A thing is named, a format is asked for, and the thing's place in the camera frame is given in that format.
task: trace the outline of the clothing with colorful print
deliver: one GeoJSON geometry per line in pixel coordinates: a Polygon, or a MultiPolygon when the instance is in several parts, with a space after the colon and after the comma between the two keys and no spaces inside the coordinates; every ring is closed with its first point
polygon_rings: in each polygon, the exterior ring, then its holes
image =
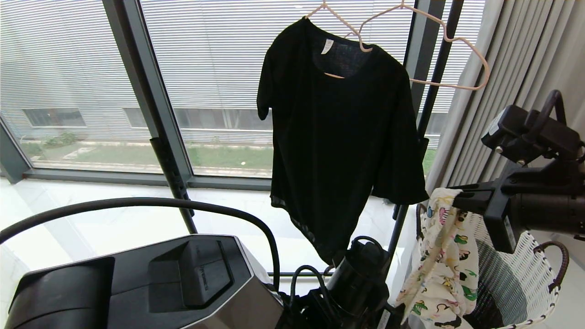
{"type": "Polygon", "coordinates": [[[423,238],[396,305],[405,304],[402,322],[413,314],[426,329],[473,329],[463,316],[477,300],[479,255],[467,212],[452,207],[461,190],[436,189],[421,216],[423,238]]]}

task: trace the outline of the clothing rack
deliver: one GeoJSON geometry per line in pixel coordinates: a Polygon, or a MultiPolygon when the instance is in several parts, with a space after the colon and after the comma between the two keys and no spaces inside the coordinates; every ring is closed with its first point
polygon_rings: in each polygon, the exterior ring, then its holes
{"type": "MultiPolygon", "coordinates": [[[[449,38],[453,38],[455,35],[455,30],[457,29],[457,24],[459,23],[459,17],[461,16],[461,10],[463,9],[463,1],[464,0],[453,0],[453,4],[451,4],[451,9],[449,11],[449,18],[447,20],[447,36],[449,38]]],[[[433,70],[433,76],[431,81],[434,83],[439,83],[443,78],[443,73],[445,72],[445,66],[447,65],[447,59],[449,58],[449,52],[451,51],[451,42],[447,42],[444,39],[441,42],[441,47],[439,48],[439,54],[437,56],[437,61],[435,63],[435,68],[433,70]]],[[[435,104],[435,99],[437,96],[437,92],[439,91],[439,87],[436,85],[430,85],[428,93],[426,95],[425,104],[422,108],[422,112],[418,121],[417,126],[417,133],[418,133],[418,140],[419,140],[419,152],[421,154],[421,159],[424,159],[426,149],[429,145],[429,139],[425,137],[426,128],[429,124],[429,120],[431,118],[431,112],[433,110],[433,105],[435,104]]],[[[390,242],[388,243],[388,260],[386,262],[386,268],[390,268],[390,263],[394,258],[394,253],[396,252],[396,247],[398,245],[398,239],[400,238],[400,233],[402,232],[402,227],[404,226],[404,221],[406,219],[408,211],[408,205],[401,205],[397,204],[394,206],[394,213],[392,218],[396,220],[394,223],[394,229],[392,231],[392,236],[390,238],[390,242]]]]}

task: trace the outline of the shirt sleeve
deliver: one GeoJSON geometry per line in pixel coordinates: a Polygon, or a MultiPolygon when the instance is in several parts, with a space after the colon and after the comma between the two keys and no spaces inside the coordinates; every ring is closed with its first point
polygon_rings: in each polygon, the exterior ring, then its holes
{"type": "Polygon", "coordinates": [[[268,116],[268,108],[272,106],[272,69],[268,53],[264,57],[262,72],[260,73],[260,83],[258,84],[258,94],[256,95],[256,107],[258,107],[258,117],[261,120],[268,116]]]}
{"type": "Polygon", "coordinates": [[[388,109],[393,113],[372,195],[387,198],[394,204],[415,204],[429,196],[425,191],[408,76],[398,85],[394,109],[388,109]]]}

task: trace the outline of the shirt neckline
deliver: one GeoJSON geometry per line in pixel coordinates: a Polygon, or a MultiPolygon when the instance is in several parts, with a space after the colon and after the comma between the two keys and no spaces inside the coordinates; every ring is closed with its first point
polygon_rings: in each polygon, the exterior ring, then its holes
{"type": "Polygon", "coordinates": [[[308,56],[307,60],[310,62],[311,67],[319,73],[319,75],[321,75],[324,78],[327,78],[328,80],[336,80],[336,81],[350,81],[353,80],[355,78],[360,77],[362,74],[368,72],[368,68],[372,65],[372,63],[374,62],[374,57],[376,57],[378,50],[380,49],[376,44],[367,44],[364,43],[364,47],[366,48],[372,48],[372,51],[369,53],[366,61],[362,64],[362,66],[358,69],[357,72],[355,72],[354,74],[352,74],[351,76],[347,76],[344,77],[343,79],[341,78],[336,78],[336,77],[332,77],[329,76],[327,74],[325,74],[325,72],[323,70],[321,70],[319,67],[317,67],[317,65],[315,64],[315,62],[313,61],[312,58],[312,46],[311,46],[311,42],[309,40],[309,35],[308,35],[308,30],[312,30],[314,32],[317,32],[319,34],[324,35],[327,39],[331,39],[334,42],[339,42],[339,43],[343,43],[343,44],[349,44],[351,46],[355,46],[355,47],[359,47],[359,42],[358,41],[353,41],[353,40],[349,40],[349,39],[345,39],[344,37],[340,37],[337,35],[334,35],[333,33],[329,33],[323,29],[321,29],[319,26],[313,24],[313,22],[311,22],[310,19],[305,18],[304,16],[301,18],[301,20],[306,21],[305,22],[305,29],[304,29],[304,43],[305,43],[305,48],[306,48],[306,55],[308,56]]]}

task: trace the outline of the white tile floor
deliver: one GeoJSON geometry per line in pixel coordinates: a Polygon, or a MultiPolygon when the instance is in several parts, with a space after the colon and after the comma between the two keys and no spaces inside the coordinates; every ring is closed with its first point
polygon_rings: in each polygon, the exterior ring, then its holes
{"type": "MultiPolygon", "coordinates": [[[[287,213],[270,206],[266,192],[189,190],[191,199],[237,208],[256,215],[273,231],[278,244],[281,270],[293,272],[299,265],[310,264],[324,269],[310,243],[290,223],[287,213]]],[[[126,186],[117,184],[71,183],[60,181],[25,180],[10,185],[0,179],[0,228],[44,210],[83,201],[111,197],[156,196],[171,197],[165,187],[126,186]]],[[[383,245],[390,239],[394,221],[392,206],[384,205],[379,198],[370,198],[357,225],[354,236],[369,235],[383,245]]],[[[414,239],[413,213],[410,213],[399,241],[398,251],[391,270],[394,282],[389,282],[392,295],[397,293],[404,280],[405,264],[414,239]]],[[[196,212],[195,224],[201,233],[233,234],[254,253],[260,263],[271,271],[268,243],[252,224],[237,218],[196,212]]],[[[0,258],[0,325],[8,302],[19,278],[28,270],[46,268],[96,255],[105,255],[154,242],[185,235],[187,230],[178,211],[172,208],[133,207],[94,211],[70,216],[41,227],[31,229],[2,246],[0,258]]],[[[554,252],[553,265],[559,261],[554,252]]],[[[577,314],[585,298],[585,272],[576,265],[569,267],[561,291],[556,313],[546,326],[538,329],[578,328],[577,314]]],[[[313,280],[300,280],[297,292],[303,293],[316,286],[313,280]]],[[[281,289],[287,291],[290,281],[282,280],[281,289]]]]}

